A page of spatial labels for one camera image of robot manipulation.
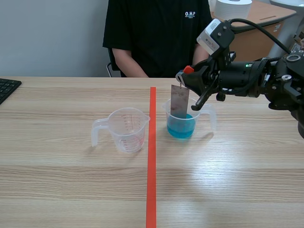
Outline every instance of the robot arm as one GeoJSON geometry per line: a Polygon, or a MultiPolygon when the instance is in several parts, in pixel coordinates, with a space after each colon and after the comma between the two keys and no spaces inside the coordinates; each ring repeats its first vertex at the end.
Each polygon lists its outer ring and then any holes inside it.
{"type": "Polygon", "coordinates": [[[304,138],[304,51],[290,51],[258,25],[243,19],[220,22],[214,19],[198,37],[198,43],[210,54],[209,59],[191,66],[193,73],[177,74],[177,80],[199,95],[193,110],[200,110],[212,94],[218,101],[226,95],[259,97],[270,101],[269,108],[288,110],[299,122],[304,138]],[[236,53],[229,51],[234,39],[233,22],[248,23],[268,35],[288,55],[255,62],[233,62],[236,53]]]}

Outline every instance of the wooden table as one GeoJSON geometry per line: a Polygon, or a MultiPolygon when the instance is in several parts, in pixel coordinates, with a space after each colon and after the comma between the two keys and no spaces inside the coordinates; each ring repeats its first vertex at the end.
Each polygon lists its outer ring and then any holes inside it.
{"type": "Polygon", "coordinates": [[[122,107],[149,113],[157,87],[158,228],[302,228],[304,140],[264,97],[216,102],[218,131],[200,117],[188,141],[166,130],[174,79],[11,77],[0,106],[0,227],[144,228],[147,140],[118,152],[93,120],[122,107]]]}

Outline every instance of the paper towel roll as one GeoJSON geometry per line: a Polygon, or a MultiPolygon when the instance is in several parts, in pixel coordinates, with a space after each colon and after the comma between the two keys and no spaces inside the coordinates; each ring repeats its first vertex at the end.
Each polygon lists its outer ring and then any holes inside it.
{"type": "Polygon", "coordinates": [[[251,0],[217,0],[214,15],[217,18],[229,20],[233,18],[246,19],[248,17],[251,0]]]}

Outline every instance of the empty measuring cup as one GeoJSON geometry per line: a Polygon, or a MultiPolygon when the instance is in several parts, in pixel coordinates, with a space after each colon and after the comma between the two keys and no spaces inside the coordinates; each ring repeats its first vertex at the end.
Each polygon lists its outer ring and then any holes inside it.
{"type": "Polygon", "coordinates": [[[195,105],[196,101],[189,98],[187,116],[186,119],[177,118],[170,114],[171,112],[171,99],[163,104],[163,108],[167,115],[167,129],[168,132],[175,138],[183,139],[190,137],[195,129],[196,122],[201,114],[210,115],[210,124],[213,131],[217,127],[217,116],[214,108],[205,104],[201,110],[193,111],[191,109],[192,105],[195,105]]]}
{"type": "Polygon", "coordinates": [[[143,147],[144,129],[150,117],[135,108],[122,108],[106,119],[93,122],[92,146],[97,146],[98,132],[107,129],[117,146],[123,152],[133,153],[143,147]]]}

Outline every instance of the black cable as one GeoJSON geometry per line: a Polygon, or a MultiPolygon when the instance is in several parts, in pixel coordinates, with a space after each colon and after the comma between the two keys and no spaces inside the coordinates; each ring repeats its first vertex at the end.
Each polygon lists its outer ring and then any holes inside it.
{"type": "Polygon", "coordinates": [[[277,38],[275,38],[273,35],[271,35],[269,32],[267,32],[264,28],[262,28],[261,26],[257,25],[256,23],[253,23],[253,22],[251,22],[249,20],[245,20],[245,19],[231,19],[231,20],[229,20],[230,24],[232,24],[234,22],[241,22],[241,23],[244,23],[244,24],[251,25],[251,26],[255,27],[256,29],[258,29],[261,32],[263,32],[266,36],[268,36],[269,38],[271,38],[286,53],[290,54],[290,50],[288,48],[286,48],[284,46],[284,44],[282,44],[277,38]]]}

